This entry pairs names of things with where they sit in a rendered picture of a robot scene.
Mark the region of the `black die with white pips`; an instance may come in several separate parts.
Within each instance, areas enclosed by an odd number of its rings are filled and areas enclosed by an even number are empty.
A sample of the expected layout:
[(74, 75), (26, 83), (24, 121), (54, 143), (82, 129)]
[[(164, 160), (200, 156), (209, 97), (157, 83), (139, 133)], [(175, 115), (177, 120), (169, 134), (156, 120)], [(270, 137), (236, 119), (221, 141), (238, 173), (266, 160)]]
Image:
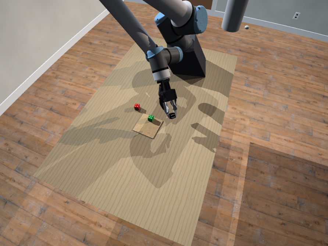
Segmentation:
[(176, 116), (175, 116), (175, 113), (169, 113), (169, 115), (170, 115), (170, 119), (174, 119), (174, 118), (176, 118)]

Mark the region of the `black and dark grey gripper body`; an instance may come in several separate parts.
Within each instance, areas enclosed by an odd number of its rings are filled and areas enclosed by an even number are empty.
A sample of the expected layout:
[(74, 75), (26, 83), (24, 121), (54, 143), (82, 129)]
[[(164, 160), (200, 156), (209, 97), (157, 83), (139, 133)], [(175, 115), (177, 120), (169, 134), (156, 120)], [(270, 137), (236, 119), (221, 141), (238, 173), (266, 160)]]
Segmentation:
[(175, 91), (175, 89), (170, 88), (169, 81), (170, 81), (170, 78), (167, 78), (164, 81), (163, 80), (157, 81), (157, 84), (161, 83), (162, 91), (160, 92), (159, 95), (160, 95), (160, 98), (164, 102), (168, 102), (168, 101), (177, 99), (176, 91)]

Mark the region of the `green die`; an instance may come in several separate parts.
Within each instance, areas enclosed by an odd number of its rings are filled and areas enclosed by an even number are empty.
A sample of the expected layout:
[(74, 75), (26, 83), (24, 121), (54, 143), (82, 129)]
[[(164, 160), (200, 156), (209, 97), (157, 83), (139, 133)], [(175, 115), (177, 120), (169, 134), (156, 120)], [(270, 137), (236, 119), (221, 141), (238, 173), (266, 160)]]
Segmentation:
[(152, 115), (149, 115), (149, 116), (148, 116), (148, 121), (152, 122), (153, 119), (154, 119), (154, 116), (152, 116)]

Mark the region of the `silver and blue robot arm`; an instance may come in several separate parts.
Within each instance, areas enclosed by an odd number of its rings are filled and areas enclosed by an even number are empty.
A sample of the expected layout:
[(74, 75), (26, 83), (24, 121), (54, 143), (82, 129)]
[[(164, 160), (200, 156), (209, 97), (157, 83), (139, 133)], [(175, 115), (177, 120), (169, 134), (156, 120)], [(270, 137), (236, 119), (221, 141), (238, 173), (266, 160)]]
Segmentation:
[(167, 43), (168, 48), (163, 48), (152, 40), (123, 0), (99, 1), (145, 53), (155, 81), (170, 77), (168, 65), (179, 63), (193, 43), (189, 35), (203, 33), (208, 23), (204, 6), (182, 0), (143, 0), (159, 11), (154, 21)]

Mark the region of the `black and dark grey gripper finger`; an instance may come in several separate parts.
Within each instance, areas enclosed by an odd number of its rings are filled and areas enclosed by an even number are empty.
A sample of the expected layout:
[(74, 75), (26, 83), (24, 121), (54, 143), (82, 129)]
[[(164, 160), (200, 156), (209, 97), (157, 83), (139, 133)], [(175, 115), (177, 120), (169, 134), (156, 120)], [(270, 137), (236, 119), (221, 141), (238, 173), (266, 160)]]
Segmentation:
[[(174, 102), (173, 102), (174, 101)], [(170, 101), (170, 104), (172, 105), (172, 109), (174, 110), (175, 116), (177, 116), (177, 106), (176, 106), (176, 99)]]
[(161, 98), (159, 98), (159, 103), (160, 103), (160, 106), (162, 107), (162, 109), (164, 110), (164, 112), (166, 113), (166, 115), (168, 116), (168, 118), (170, 119), (169, 109), (167, 107), (167, 103), (164, 102)]

